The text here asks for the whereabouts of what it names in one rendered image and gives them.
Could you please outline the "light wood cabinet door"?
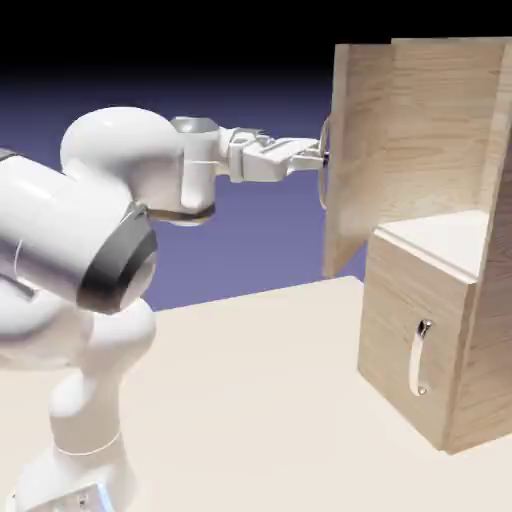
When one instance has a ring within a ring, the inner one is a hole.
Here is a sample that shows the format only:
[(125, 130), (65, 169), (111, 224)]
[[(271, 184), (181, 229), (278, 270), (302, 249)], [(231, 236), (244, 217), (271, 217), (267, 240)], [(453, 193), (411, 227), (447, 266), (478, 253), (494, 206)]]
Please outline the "light wood cabinet door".
[[(361, 375), (436, 449), (449, 448), (454, 403), (476, 281), (390, 230), (368, 244), (360, 324)], [(431, 388), (408, 386), (410, 346), (418, 323), (431, 319), (427, 353)]]
[(323, 273), (335, 276), (370, 236), (380, 213), (380, 171), (394, 49), (335, 48)]

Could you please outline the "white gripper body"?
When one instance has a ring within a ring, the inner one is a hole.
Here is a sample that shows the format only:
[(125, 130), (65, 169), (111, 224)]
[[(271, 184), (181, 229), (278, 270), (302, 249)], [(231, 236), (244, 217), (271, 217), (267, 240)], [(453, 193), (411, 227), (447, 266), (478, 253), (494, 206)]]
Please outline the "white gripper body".
[(310, 138), (279, 138), (263, 144), (260, 140), (242, 150), (241, 172), (244, 182), (279, 182), (287, 176), (289, 160), (304, 154), (308, 147), (319, 143)]

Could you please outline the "light wood cabinet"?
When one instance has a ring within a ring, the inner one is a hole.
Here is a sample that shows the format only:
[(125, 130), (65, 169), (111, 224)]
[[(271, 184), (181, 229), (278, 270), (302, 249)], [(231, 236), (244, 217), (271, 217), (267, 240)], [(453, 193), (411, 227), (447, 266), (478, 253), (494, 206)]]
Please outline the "light wood cabinet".
[(387, 44), (380, 213), (360, 248), (384, 227), (476, 281), (455, 454), (512, 434), (512, 37)]

